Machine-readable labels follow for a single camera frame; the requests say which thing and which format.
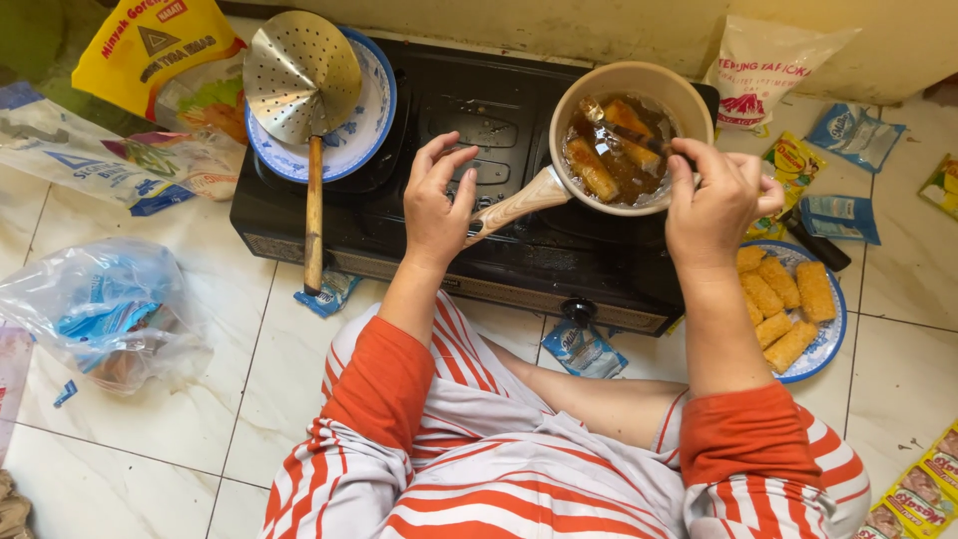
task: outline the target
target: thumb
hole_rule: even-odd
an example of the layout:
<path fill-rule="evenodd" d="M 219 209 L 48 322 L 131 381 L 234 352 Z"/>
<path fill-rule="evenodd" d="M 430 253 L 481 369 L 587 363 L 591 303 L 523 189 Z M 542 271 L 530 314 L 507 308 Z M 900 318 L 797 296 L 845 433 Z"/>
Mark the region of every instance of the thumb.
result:
<path fill-rule="evenodd" d="M 463 217 L 472 214 L 472 206 L 476 202 L 476 170 L 469 169 L 459 180 L 459 190 L 456 191 L 456 200 L 452 202 L 452 212 Z"/>
<path fill-rule="evenodd" d="M 669 172 L 672 173 L 672 204 L 688 206 L 696 193 L 696 183 L 689 163 L 679 155 L 669 157 Z"/>

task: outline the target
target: wooden handle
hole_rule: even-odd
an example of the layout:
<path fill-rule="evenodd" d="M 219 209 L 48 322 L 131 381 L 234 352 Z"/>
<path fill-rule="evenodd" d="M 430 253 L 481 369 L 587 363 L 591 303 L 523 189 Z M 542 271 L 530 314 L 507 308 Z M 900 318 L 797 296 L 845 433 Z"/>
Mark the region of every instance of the wooden handle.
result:
<path fill-rule="evenodd" d="M 303 291 L 319 295 L 323 287 L 323 138 L 309 138 L 309 185 L 306 194 L 306 263 Z"/>
<path fill-rule="evenodd" d="M 463 248 L 475 244 L 524 215 L 565 204 L 571 198 L 572 193 L 562 184 L 562 180 L 556 175 L 556 169 L 549 165 L 539 171 L 536 177 L 515 195 L 472 214 L 472 222 L 482 223 L 482 229 L 474 236 L 466 238 Z"/>

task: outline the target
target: gas stove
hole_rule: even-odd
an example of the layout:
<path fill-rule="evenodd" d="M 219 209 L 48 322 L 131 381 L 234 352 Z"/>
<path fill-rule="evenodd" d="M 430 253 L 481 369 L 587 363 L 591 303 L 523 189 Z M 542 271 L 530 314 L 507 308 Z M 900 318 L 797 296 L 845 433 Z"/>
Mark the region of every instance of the gas stove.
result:
<path fill-rule="evenodd" d="M 480 147 L 475 208 L 505 199 L 552 162 L 549 122 L 588 69 L 374 39 L 396 71 L 396 119 L 358 171 L 323 185 L 328 268 L 390 280 L 405 251 L 402 193 L 416 150 L 458 130 Z M 719 94 L 696 85 L 715 122 Z M 443 289 L 547 315 L 660 336 L 684 312 L 662 212 L 619 217 L 578 201 L 535 212 L 461 252 Z M 261 257 L 303 263 L 306 185 L 270 171 L 248 149 L 230 221 Z"/>

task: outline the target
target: wall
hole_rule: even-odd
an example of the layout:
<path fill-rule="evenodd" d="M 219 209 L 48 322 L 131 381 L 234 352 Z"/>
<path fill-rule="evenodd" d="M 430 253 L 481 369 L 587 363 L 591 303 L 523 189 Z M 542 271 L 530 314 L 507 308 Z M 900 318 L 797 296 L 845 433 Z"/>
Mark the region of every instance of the wall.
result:
<path fill-rule="evenodd" d="M 819 32 L 862 32 L 799 93 L 892 104 L 958 72 L 956 0 L 254 0 L 357 28 L 455 39 L 534 54 L 651 61 L 704 75 L 724 15 Z"/>

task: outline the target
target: white plate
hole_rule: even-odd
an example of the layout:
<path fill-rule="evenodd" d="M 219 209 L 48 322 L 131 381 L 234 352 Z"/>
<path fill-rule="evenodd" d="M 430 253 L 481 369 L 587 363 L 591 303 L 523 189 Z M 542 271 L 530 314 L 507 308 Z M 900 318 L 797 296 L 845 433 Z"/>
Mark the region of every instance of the white plate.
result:
<path fill-rule="evenodd" d="M 818 261 L 811 253 L 799 246 L 775 240 L 756 240 L 754 242 L 745 242 L 741 244 L 741 246 L 760 246 L 765 249 L 765 252 L 769 255 L 779 259 L 779 262 L 782 263 L 782 266 L 785 266 L 786 271 L 788 271 L 792 277 L 795 276 L 795 267 L 798 266 L 799 263 Z M 835 354 L 838 353 L 838 348 L 841 347 L 841 342 L 845 339 L 845 329 L 848 326 L 848 311 L 845 308 L 845 296 L 842 295 L 841 289 L 838 287 L 838 280 L 835 279 L 832 271 L 825 268 L 825 273 L 828 274 L 832 286 L 832 299 L 837 306 L 837 309 L 835 309 L 837 316 L 834 320 L 818 324 L 818 337 L 809 344 L 809 347 L 806 348 L 801 357 L 785 371 L 785 374 L 772 372 L 775 378 L 779 379 L 783 384 L 805 380 L 824 368 L 825 365 L 829 364 L 832 358 L 835 357 Z M 800 316 L 801 311 L 801 308 L 792 309 L 787 312 L 788 317 L 791 318 L 792 321 L 800 320 L 802 319 Z"/>
<path fill-rule="evenodd" d="M 354 172 L 376 153 L 396 115 L 396 77 L 389 60 L 373 41 L 338 27 L 353 46 L 362 71 L 359 103 L 342 126 L 323 136 L 323 182 Z M 246 132 L 260 160 L 276 174 L 308 182 L 309 144 L 287 144 L 266 132 L 246 108 Z"/>

